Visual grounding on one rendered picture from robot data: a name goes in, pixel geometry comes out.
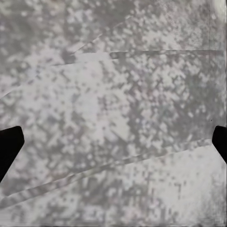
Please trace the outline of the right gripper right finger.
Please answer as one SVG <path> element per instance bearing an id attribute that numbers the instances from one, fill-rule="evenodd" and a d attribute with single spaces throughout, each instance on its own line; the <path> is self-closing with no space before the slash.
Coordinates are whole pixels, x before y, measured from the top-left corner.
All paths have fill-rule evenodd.
<path id="1" fill-rule="evenodd" d="M 219 125 L 215 127 L 212 143 L 227 164 L 227 127 Z"/>

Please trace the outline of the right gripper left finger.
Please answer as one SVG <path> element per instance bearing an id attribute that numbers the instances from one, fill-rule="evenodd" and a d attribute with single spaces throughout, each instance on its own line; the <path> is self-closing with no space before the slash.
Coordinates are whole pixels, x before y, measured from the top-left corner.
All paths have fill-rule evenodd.
<path id="1" fill-rule="evenodd" d="M 0 182 L 24 145 L 21 126 L 0 131 Z"/>

